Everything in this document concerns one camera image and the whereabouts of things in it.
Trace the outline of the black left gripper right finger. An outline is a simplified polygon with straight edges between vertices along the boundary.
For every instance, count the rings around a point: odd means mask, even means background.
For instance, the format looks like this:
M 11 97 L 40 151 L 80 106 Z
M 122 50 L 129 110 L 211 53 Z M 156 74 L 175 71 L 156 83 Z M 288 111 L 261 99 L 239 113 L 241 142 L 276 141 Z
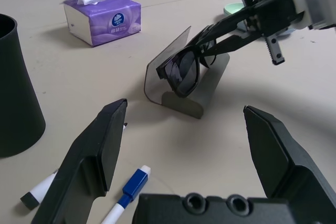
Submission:
M 273 115 L 243 109 L 251 157 L 266 196 L 283 199 L 296 223 L 335 223 L 335 191 Z

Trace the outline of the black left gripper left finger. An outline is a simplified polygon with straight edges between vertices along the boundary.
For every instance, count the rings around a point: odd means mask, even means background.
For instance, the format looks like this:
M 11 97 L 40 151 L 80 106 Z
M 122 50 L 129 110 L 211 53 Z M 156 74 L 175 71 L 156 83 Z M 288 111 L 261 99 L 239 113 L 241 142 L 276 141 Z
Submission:
M 32 223 L 86 223 L 95 199 L 110 190 L 127 100 L 105 105 L 74 140 Z

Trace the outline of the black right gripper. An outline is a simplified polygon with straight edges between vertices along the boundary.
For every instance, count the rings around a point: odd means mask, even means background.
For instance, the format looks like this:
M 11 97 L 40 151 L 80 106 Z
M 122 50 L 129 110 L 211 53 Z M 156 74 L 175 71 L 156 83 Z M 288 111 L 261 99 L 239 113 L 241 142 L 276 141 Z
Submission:
M 244 8 L 215 23 L 199 39 L 203 45 L 233 32 L 238 23 L 244 21 L 246 32 L 231 35 L 203 52 L 203 56 L 214 56 L 236 51 L 249 43 L 263 38 L 267 44 L 272 63 L 277 66 L 285 59 L 280 50 L 277 33 L 287 29 L 292 22 L 300 21 L 303 12 L 296 11 L 293 0 L 242 0 Z

